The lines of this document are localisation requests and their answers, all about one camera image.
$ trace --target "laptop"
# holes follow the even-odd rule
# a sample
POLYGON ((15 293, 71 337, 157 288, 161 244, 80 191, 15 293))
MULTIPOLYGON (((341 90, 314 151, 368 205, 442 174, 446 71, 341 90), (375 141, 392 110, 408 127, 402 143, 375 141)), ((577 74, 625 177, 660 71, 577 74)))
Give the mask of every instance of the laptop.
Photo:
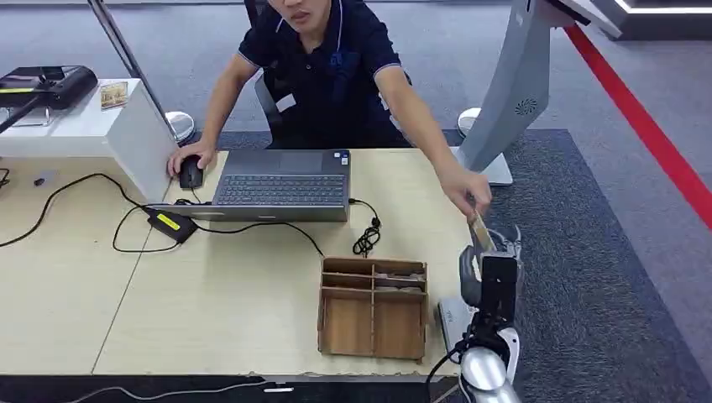
POLYGON ((236 149, 210 205, 156 207, 209 221, 346 222, 348 150, 236 149))

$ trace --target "robotic arm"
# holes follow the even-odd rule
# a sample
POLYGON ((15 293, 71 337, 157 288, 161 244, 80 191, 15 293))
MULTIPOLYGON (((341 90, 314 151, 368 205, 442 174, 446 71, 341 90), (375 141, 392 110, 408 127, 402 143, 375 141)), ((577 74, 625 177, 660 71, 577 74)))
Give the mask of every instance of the robotic arm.
POLYGON ((488 230, 505 250, 484 250, 474 230, 470 231, 473 244, 460 254, 459 274, 462 301, 474 308, 474 314, 462 339, 433 368, 429 379, 440 365, 452 359, 460 364, 458 382, 470 403, 519 403, 512 382, 520 352, 513 324, 521 284, 521 233, 517 228, 516 238, 509 240, 488 230), (479 273, 474 266, 476 259, 479 273))

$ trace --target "navy polo shirt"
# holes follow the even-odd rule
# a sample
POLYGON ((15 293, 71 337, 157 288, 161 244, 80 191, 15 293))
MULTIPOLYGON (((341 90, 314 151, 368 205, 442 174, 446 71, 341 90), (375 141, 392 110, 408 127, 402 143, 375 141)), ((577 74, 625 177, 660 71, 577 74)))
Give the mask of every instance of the navy polo shirt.
POLYGON ((331 139, 326 144, 334 147, 354 142, 377 146, 393 136, 402 140, 374 82, 380 69, 401 61, 385 24, 362 1, 332 0, 325 38, 310 54, 299 34, 266 7, 239 53, 258 67, 277 67, 295 99, 292 108, 301 126, 322 144, 331 139))

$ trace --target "red floor stripe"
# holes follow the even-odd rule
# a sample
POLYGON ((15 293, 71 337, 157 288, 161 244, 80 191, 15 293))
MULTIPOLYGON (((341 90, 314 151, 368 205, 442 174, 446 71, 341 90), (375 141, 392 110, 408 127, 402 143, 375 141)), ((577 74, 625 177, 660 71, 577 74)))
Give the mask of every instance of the red floor stripe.
POLYGON ((591 43, 578 25, 567 27, 566 33, 576 49, 623 113, 638 137, 650 150, 662 170, 673 181, 702 221, 712 229, 712 192, 688 164, 675 145, 655 123, 650 114, 618 77, 613 68, 591 43))

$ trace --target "black cable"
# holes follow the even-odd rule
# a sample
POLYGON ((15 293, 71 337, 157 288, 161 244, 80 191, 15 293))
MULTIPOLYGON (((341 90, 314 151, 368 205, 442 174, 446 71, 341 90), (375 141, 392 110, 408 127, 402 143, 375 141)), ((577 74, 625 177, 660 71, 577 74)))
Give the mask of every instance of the black cable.
POLYGON ((45 219, 45 215, 47 214, 47 210, 50 209, 50 204, 51 204, 51 202, 52 202, 52 199, 55 198, 55 196, 57 196, 58 194, 60 194, 62 191, 64 191, 64 190, 66 190, 66 189, 68 189, 68 188, 70 188, 70 187, 76 185, 77 183, 86 181, 87 179, 93 178, 93 177, 95 177, 95 176, 101 176, 101 177, 103 177, 103 178, 105 178, 105 179, 111 181, 111 182, 112 182, 114 185, 116 185, 116 186, 118 187, 118 189, 121 191, 121 196, 123 196, 124 199, 128 200, 129 202, 131 202, 131 204, 133 204, 133 205, 136 206, 137 208, 145 208, 145 207, 142 207, 140 204, 138 204, 138 203, 137 203, 134 199, 132 199, 131 197, 128 197, 128 195, 126 194, 126 191, 124 191, 123 187, 121 187, 121 185, 119 185, 118 182, 116 182, 114 179, 110 178, 109 176, 106 176, 106 175, 104 175, 104 174, 98 174, 98 173, 86 175, 86 176, 83 176, 83 177, 77 179, 76 181, 72 181, 72 182, 70 182, 70 183, 68 183, 68 184, 66 184, 66 185, 64 185, 64 186, 62 186, 61 188, 57 189, 56 191, 53 191, 52 194, 51 194, 49 197, 47 197, 47 201, 44 202, 44 207, 42 207, 42 212, 39 214, 39 218, 37 219, 37 222, 32 226, 32 228, 30 228, 26 233, 20 235, 19 237, 15 238, 15 239, 10 239, 10 240, 7 241, 7 242, 0 243, 0 248, 5 247, 5 246, 8 246, 8 245, 12 245, 13 243, 17 243, 17 242, 19 242, 19 241, 21 241, 21 240, 27 238, 28 236, 30 236, 33 232, 37 231, 37 228, 39 228, 39 225, 40 225, 40 224, 42 223, 42 221, 45 219))
POLYGON ((370 208, 372 212, 374 212, 374 217, 371 218, 370 227, 366 228, 364 234, 356 240, 356 242, 353 244, 353 247, 351 248, 353 254, 360 254, 364 258, 368 258, 369 253, 374 249, 378 241, 380 241, 381 222, 378 218, 378 213, 376 212, 376 209, 373 206, 363 200, 350 198, 348 199, 348 204, 363 204, 370 208))
POLYGON ((10 183, 10 180, 8 179, 8 176, 10 176, 10 170, 7 168, 0 168, 1 172, 4 172, 5 174, 3 175, 3 178, 0 179, 0 189, 3 188, 3 186, 7 185, 10 183))
POLYGON ((440 367, 442 367, 443 364, 445 364, 446 361, 450 359, 450 357, 453 356, 457 351, 459 351, 458 347, 453 348, 450 350, 447 354, 442 356, 440 361, 435 364, 432 369, 430 370, 430 374, 427 375, 427 378, 425 378, 425 389, 427 393, 427 401, 432 401, 432 393, 430 391, 430 382, 432 381, 432 377, 435 376, 435 373, 437 372, 440 367))
POLYGON ((121 249, 118 246, 116 246, 116 239, 118 238, 118 231, 121 229, 121 226, 126 221, 128 216, 130 216, 132 212, 135 212, 136 210, 138 210, 140 208, 144 209, 144 211, 145 211, 146 207, 150 207, 150 206, 165 206, 165 204, 164 203, 153 203, 153 204, 142 204, 139 206, 131 207, 131 209, 128 210, 128 212, 126 212, 126 214, 123 215, 123 218, 121 219, 121 221, 118 222, 118 225, 116 226, 116 231, 114 231, 114 233, 113 233, 113 240, 112 240, 113 250, 115 250, 117 252, 122 252, 124 254, 154 254, 156 252, 166 252, 168 250, 175 249, 178 247, 178 245, 180 245, 179 243, 176 242, 173 246, 170 246, 168 248, 161 248, 161 249, 121 249))
POLYGON ((196 200, 198 200, 198 204, 202 204, 202 201, 200 201, 200 197, 198 197, 198 195, 196 194, 195 188, 192 187, 191 192, 193 193, 193 197, 195 197, 196 200))
POLYGON ((245 232, 251 228, 255 227, 267 227, 270 225, 286 225, 287 227, 294 228, 295 230, 299 231, 302 235, 304 235, 307 239, 309 239, 309 242, 311 242, 312 245, 314 245, 314 249, 317 250, 317 252, 323 257, 324 253, 322 250, 319 248, 319 245, 317 245, 317 241, 312 238, 308 233, 306 233, 303 229, 297 227, 296 225, 290 224, 288 222, 257 222, 255 224, 250 224, 247 227, 242 227, 238 229, 229 229, 229 230, 221 230, 221 229, 210 229, 210 228, 205 228, 201 227, 199 224, 197 224, 198 229, 201 229, 202 231, 205 231, 206 233, 242 233, 245 232))
MULTIPOLYGON (((3 181, 6 181, 6 180, 7 180, 6 178, 7 178, 8 174, 9 174, 9 170, 7 170, 7 171, 8 171, 8 173, 6 173, 5 176, 3 177, 3 181)), ((116 246, 116 239, 117 239, 117 236, 118 236, 118 231, 121 229, 121 226, 122 226, 123 223, 126 221, 126 219, 128 218, 128 216, 129 216, 132 212, 134 212, 134 211, 136 211, 136 210, 138 210, 138 209, 141 209, 141 210, 143 210, 143 211, 146 212, 146 213, 151 212, 151 211, 153 211, 153 209, 150 209, 149 207, 150 207, 150 206, 157 206, 157 205, 159 205, 160 203, 156 203, 156 204, 145 204, 145 205, 139 204, 139 203, 136 202, 134 199, 132 199, 131 197, 129 197, 129 196, 126 194, 126 191, 123 189, 123 186, 121 186, 121 184, 119 184, 118 182, 116 182, 112 177, 110 177, 110 176, 108 176, 108 175, 101 174, 101 173, 95 173, 95 174, 90 174, 90 175, 83 176, 83 177, 77 179, 76 181, 72 181, 72 182, 70 182, 70 183, 68 183, 68 184, 66 184, 66 185, 64 185, 64 186, 62 186, 61 188, 57 189, 56 191, 53 191, 52 194, 50 194, 50 196, 47 197, 47 201, 44 202, 44 206, 42 207, 42 212, 39 214, 39 218, 37 219, 37 222, 36 222, 26 233, 20 235, 19 237, 15 238, 15 239, 11 239, 11 240, 9 240, 9 241, 7 241, 7 242, 0 243, 0 248, 2 248, 2 247, 4 247, 4 246, 12 245, 13 243, 17 243, 17 242, 19 242, 19 241, 21 241, 21 240, 27 238, 28 236, 30 236, 30 235, 31 235, 32 233, 34 233, 35 231, 37 231, 37 228, 39 228, 39 225, 44 221, 45 216, 47 215, 47 211, 50 209, 50 204, 52 203, 52 200, 54 200, 54 198, 55 198, 58 194, 60 194, 62 191, 65 191, 66 189, 68 189, 68 188, 70 188, 70 187, 72 187, 72 186, 74 186, 74 185, 76 185, 76 184, 78 184, 78 183, 81 183, 81 182, 83 182, 83 181, 86 181, 87 179, 91 179, 91 178, 98 177, 98 176, 101 176, 102 178, 104 178, 104 179, 106 179, 106 180, 112 182, 114 185, 116 185, 116 187, 118 188, 118 190, 121 192, 121 196, 122 196, 124 199, 126 199, 128 202, 130 202, 131 204, 133 204, 133 207, 131 207, 131 209, 128 210, 128 212, 126 213, 126 215, 123 216, 123 218, 121 219, 121 221, 118 223, 118 225, 117 225, 117 227, 116 227, 116 231, 114 232, 113 241, 112 241, 112 246, 113 246, 114 250, 117 250, 118 252, 128 253, 128 254, 137 254, 137 253, 147 253, 147 254, 149 254, 149 253, 153 253, 153 252, 164 252, 164 251, 166 251, 166 250, 171 250, 171 249, 175 248, 176 246, 178 246, 178 243, 176 243, 175 245, 171 246, 170 248, 154 249, 154 250, 138 250, 138 249, 136 249, 136 250, 131 250, 131 249, 120 249, 120 248, 118 248, 118 247, 116 246)))

